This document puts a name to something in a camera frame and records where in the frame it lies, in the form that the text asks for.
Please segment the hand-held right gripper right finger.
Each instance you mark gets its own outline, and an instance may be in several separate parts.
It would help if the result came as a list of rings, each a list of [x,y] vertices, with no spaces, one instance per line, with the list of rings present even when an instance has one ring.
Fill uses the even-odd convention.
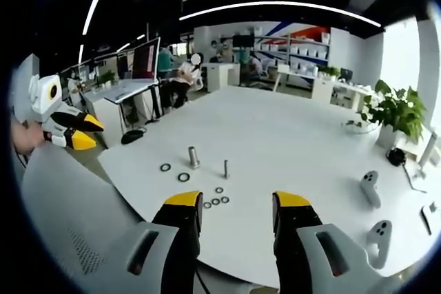
[[[375,293],[381,276],[367,252],[334,224],[324,224],[302,196],[275,191],[274,255],[280,293]]]

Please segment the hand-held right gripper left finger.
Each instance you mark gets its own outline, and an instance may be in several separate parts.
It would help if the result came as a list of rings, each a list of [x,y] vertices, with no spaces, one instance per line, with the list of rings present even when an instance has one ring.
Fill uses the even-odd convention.
[[[169,197],[136,244],[127,271],[149,277],[145,293],[192,293],[201,251],[203,193]]]

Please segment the person's left hand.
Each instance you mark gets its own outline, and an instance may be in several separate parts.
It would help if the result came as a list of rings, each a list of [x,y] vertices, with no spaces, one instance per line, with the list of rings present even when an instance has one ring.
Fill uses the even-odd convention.
[[[12,121],[11,138],[16,151],[21,155],[29,155],[45,142],[43,130],[38,123],[27,127],[20,122]]]

